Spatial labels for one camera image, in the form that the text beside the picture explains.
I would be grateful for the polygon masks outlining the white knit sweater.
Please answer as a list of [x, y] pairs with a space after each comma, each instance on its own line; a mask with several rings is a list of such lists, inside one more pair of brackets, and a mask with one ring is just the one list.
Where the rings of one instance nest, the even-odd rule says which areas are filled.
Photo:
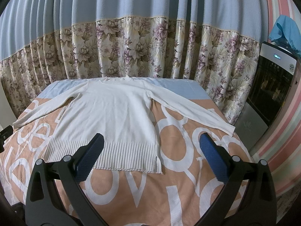
[[86, 80], [35, 107], [13, 127], [22, 128], [66, 106], [42, 156], [45, 161], [73, 155], [99, 133], [105, 143], [96, 169], [161, 173], [159, 140], [150, 119], [153, 101], [199, 124], [234, 133], [235, 128], [219, 115], [166, 88], [130, 77]]

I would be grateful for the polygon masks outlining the orange blue lettered bedspread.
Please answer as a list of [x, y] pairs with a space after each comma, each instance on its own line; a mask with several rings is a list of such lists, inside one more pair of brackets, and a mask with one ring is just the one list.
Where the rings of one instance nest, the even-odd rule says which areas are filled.
[[61, 160], [96, 133], [105, 147], [80, 186], [110, 225], [193, 225], [222, 188], [199, 147], [208, 133], [244, 161], [237, 134], [203, 124], [198, 109], [222, 117], [192, 80], [62, 80], [26, 106], [1, 154], [9, 201], [25, 202], [35, 162]]

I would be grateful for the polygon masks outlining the blue floral curtain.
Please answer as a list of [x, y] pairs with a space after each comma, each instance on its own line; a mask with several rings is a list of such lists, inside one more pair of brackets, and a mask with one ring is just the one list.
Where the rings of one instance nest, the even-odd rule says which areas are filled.
[[58, 80], [190, 79], [234, 124], [267, 17], [266, 0], [9, 0], [1, 13], [1, 84], [18, 116]]

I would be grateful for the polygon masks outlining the black silver water dispenser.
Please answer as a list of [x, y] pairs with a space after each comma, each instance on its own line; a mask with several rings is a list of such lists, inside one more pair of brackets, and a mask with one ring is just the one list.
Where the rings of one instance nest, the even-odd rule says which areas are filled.
[[251, 90], [235, 122], [235, 132], [247, 150], [256, 145], [281, 111], [296, 67], [297, 57], [287, 49], [262, 43]]

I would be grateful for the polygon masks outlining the blue cloth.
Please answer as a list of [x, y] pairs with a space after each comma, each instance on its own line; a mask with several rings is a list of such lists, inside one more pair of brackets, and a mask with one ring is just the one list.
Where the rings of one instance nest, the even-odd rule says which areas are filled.
[[271, 42], [290, 50], [300, 58], [300, 31], [297, 23], [286, 15], [280, 15], [269, 34]]

